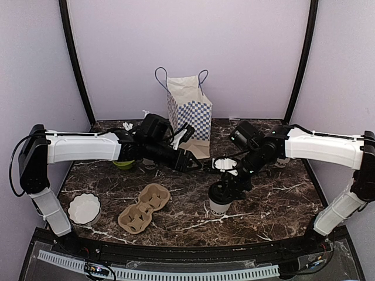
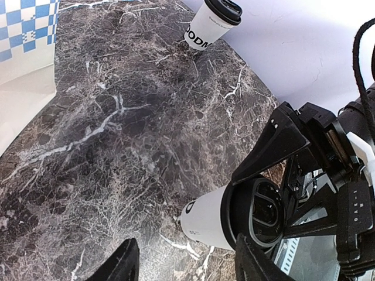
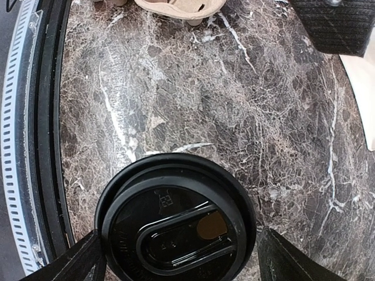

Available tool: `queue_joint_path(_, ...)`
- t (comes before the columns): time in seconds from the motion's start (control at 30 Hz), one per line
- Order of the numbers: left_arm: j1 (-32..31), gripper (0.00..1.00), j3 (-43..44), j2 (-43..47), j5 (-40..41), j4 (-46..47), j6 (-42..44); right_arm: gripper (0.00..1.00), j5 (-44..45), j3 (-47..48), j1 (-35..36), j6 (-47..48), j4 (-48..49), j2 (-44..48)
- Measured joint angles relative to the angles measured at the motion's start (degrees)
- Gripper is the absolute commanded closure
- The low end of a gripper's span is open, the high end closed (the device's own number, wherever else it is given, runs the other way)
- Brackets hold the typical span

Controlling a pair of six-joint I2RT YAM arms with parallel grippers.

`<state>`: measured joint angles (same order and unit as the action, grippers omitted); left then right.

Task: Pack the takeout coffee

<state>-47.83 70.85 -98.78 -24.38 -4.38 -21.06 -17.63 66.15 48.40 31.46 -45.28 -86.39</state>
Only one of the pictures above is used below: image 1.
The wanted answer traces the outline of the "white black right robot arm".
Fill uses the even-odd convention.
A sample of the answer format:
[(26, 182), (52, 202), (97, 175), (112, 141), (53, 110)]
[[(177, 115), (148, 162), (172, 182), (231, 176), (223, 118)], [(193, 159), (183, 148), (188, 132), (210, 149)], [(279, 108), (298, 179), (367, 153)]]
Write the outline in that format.
[(299, 249), (311, 254), (320, 247), (322, 237), (350, 217), (356, 210), (374, 201), (374, 133), (335, 135), (309, 131), (297, 124), (275, 125), (262, 133), (247, 121), (241, 122), (229, 136), (245, 153), (241, 160), (224, 156), (212, 161), (212, 167), (229, 173), (231, 195), (265, 165), (278, 159), (309, 159), (346, 166), (354, 171), (347, 187), (321, 211), (312, 230), (299, 241)]

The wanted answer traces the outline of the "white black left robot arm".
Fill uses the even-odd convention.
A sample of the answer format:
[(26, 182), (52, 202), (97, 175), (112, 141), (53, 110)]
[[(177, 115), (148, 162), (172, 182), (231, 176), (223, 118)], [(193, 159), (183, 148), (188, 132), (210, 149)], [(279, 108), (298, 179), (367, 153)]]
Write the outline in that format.
[(168, 119), (156, 114), (147, 114), (130, 130), (111, 128), (99, 133), (48, 131), (37, 124), (17, 143), (12, 156), (18, 157), (22, 192), (32, 199), (52, 232), (60, 237), (60, 246), (68, 254), (78, 255), (83, 243), (71, 233), (71, 223), (50, 189), (48, 165), (78, 160), (148, 159), (178, 172), (192, 172), (201, 169), (202, 164), (179, 145), (187, 142), (194, 132), (189, 124), (174, 131)]

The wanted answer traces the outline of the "white paper coffee cup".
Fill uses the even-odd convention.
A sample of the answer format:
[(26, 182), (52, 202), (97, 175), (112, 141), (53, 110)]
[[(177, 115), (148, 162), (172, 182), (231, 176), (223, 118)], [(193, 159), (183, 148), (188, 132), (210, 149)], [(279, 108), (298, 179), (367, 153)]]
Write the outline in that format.
[(216, 217), (222, 217), (226, 215), (226, 212), (231, 206), (231, 203), (217, 203), (216, 201), (209, 198), (210, 212)]

